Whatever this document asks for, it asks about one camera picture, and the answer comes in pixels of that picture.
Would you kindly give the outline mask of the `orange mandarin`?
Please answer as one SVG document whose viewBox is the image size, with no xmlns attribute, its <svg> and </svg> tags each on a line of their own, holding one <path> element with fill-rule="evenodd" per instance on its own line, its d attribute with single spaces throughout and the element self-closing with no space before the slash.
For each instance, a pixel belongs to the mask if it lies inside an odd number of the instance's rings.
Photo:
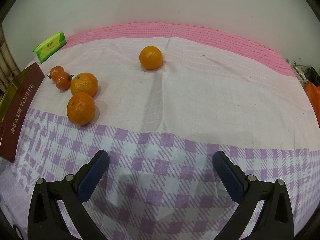
<svg viewBox="0 0 320 240">
<path fill-rule="evenodd" d="M 98 91 L 98 80 L 91 73 L 80 73 L 73 77 L 70 89 L 72 95 L 85 92 L 94 97 Z"/>
<path fill-rule="evenodd" d="M 93 98 L 85 92 L 75 93 L 67 104 L 68 120 L 77 126 L 91 122 L 95 116 L 95 103 Z"/>
</svg>

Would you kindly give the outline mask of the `red cherry tomato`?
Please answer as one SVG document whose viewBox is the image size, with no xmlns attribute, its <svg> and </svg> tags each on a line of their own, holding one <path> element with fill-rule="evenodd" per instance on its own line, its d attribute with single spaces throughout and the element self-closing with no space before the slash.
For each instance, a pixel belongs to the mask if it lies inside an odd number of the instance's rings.
<svg viewBox="0 0 320 240">
<path fill-rule="evenodd" d="M 63 67 L 61 67 L 61 66 L 55 66 L 55 67 L 53 67 L 53 68 L 50 70 L 50 72 L 49 72 L 49 74 L 48 74 L 47 76 L 48 76 L 49 79 L 51 79 L 53 82 L 56 82 L 57 77 L 58 77 L 60 74 L 64 73 L 64 72 L 65 72 L 65 70 L 64 70 Z"/>
<path fill-rule="evenodd" d="M 73 75 L 63 72 L 57 77 L 55 85 L 59 90 L 67 90 L 71 86 L 72 79 Z"/>
</svg>

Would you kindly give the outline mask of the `maroon gold toffee tin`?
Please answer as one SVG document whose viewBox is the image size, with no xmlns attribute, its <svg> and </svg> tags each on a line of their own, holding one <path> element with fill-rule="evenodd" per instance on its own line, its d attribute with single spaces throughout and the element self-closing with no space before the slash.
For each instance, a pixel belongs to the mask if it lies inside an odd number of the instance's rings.
<svg viewBox="0 0 320 240">
<path fill-rule="evenodd" d="M 35 62 L 16 76 L 1 99 L 1 158 L 13 163 L 22 125 L 45 75 Z"/>
</svg>

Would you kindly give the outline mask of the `orange plastic bag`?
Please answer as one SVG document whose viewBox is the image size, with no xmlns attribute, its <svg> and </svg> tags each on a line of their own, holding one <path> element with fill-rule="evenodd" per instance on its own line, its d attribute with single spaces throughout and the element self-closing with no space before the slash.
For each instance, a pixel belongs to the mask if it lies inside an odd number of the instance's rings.
<svg viewBox="0 0 320 240">
<path fill-rule="evenodd" d="M 319 87 L 316 87 L 313 83 L 308 81 L 304 86 L 304 90 L 313 107 L 318 125 L 320 126 L 320 89 Z"/>
</svg>

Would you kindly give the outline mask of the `beige patterned curtain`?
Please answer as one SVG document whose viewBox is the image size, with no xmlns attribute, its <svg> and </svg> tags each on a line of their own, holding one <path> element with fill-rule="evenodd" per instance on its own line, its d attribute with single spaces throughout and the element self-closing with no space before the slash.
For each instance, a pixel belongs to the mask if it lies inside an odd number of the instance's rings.
<svg viewBox="0 0 320 240">
<path fill-rule="evenodd" d="M 21 71 L 8 48 L 2 26 L 0 29 L 0 65 L 0 88 L 1 94 L 4 94 L 9 87 L 9 83 L 11 83 Z"/>
</svg>

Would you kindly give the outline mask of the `pink purple checkered tablecloth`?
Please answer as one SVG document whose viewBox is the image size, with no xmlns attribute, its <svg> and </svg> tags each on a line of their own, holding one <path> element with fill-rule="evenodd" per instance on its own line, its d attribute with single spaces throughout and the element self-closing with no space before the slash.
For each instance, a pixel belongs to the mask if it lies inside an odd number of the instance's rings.
<svg viewBox="0 0 320 240">
<path fill-rule="evenodd" d="M 147 46 L 163 56 L 144 69 Z M 75 126 L 49 79 L 26 114 L 16 160 L 1 160 L 1 208 L 27 231 L 37 179 L 60 180 L 100 149 L 110 166 L 85 208 L 109 239 L 213 239 L 236 210 L 212 168 L 222 150 L 262 181 L 282 178 L 295 232 L 319 203 L 319 126 L 287 62 L 221 31 L 129 23 L 87 31 L 41 65 L 97 77 L 96 114 Z"/>
</svg>

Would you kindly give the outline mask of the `green tissue pack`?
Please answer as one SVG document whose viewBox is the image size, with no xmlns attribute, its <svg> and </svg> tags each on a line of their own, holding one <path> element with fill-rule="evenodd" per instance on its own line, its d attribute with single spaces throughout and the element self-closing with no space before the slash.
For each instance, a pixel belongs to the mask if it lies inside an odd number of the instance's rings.
<svg viewBox="0 0 320 240">
<path fill-rule="evenodd" d="M 56 53 L 60 48 L 67 44 L 63 31 L 55 33 L 39 44 L 34 50 L 33 54 L 37 63 L 44 63 L 49 57 Z"/>
</svg>

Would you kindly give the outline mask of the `small round orange kumquat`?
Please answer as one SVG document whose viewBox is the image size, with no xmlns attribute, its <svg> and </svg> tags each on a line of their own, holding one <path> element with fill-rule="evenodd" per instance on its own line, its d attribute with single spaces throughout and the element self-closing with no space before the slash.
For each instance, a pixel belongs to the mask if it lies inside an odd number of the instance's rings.
<svg viewBox="0 0 320 240">
<path fill-rule="evenodd" d="M 156 70 L 162 65 L 163 56 L 157 47 L 147 46 L 140 52 L 139 61 L 144 69 Z"/>
</svg>

